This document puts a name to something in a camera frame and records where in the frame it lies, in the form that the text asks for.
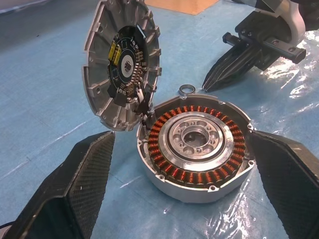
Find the plastic sheet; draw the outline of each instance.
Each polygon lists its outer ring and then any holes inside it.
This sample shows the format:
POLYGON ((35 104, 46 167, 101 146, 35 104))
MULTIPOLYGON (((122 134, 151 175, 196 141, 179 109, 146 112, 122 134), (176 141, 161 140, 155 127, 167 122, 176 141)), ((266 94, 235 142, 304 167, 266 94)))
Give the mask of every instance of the plastic sheet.
MULTIPOLYGON (((2 16, 0 224, 16 218, 76 142, 105 130, 86 102, 80 70, 97 2, 55 0, 2 16)), ((151 9, 161 30, 163 68, 154 105, 174 97, 182 84, 200 89, 230 47, 222 35, 252 11, 223 0, 197 16, 151 9)), ((307 33, 301 46, 308 55, 299 65, 280 59, 212 95, 240 107, 257 129, 300 141, 319 156, 319 34, 307 33)), ((288 238, 256 169, 216 203, 184 204, 147 179, 133 131, 116 133, 110 173, 93 239, 288 238)))

